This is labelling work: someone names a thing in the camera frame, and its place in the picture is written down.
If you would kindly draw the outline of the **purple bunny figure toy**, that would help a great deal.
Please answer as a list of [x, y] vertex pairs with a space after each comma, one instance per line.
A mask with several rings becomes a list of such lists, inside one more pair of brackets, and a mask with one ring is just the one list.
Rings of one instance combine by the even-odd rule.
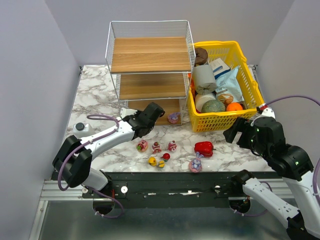
[[179, 122], [180, 115], [181, 115], [180, 112], [170, 113], [170, 114], [167, 116], [167, 120], [168, 120], [168, 122], [171, 123], [171, 124], [177, 124], [177, 123]]

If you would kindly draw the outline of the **purple bunny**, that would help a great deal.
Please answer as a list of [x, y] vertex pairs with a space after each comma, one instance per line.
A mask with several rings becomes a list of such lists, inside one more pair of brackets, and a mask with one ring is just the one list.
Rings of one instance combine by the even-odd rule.
[[200, 173], [202, 171], [202, 162], [201, 158], [204, 156], [199, 152], [196, 152], [196, 157], [191, 160], [188, 164], [188, 168], [192, 173]]

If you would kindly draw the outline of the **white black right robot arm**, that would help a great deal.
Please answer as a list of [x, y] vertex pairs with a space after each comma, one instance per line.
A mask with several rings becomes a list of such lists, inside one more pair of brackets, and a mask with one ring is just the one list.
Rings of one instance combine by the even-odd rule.
[[314, 166], [305, 150], [286, 143], [283, 126], [273, 117], [264, 116], [254, 121], [242, 117], [223, 132], [232, 143], [241, 133], [237, 145], [261, 156], [287, 184], [297, 207], [290, 205], [265, 188], [247, 170], [231, 179], [234, 190], [239, 190], [259, 202], [286, 228], [292, 240], [320, 238], [320, 204], [316, 198], [318, 187], [313, 182]]

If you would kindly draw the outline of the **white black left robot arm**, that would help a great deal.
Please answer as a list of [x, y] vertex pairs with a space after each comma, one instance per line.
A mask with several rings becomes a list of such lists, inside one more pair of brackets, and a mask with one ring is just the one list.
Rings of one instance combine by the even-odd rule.
[[60, 190], [80, 185], [96, 191], [107, 188], [111, 179], [101, 170], [91, 167], [92, 161], [113, 147], [148, 135], [165, 110], [151, 102], [144, 110], [122, 108], [115, 118], [104, 114], [90, 114], [91, 120], [113, 121], [114, 126], [93, 135], [67, 137], [55, 156], [52, 165], [58, 172]]

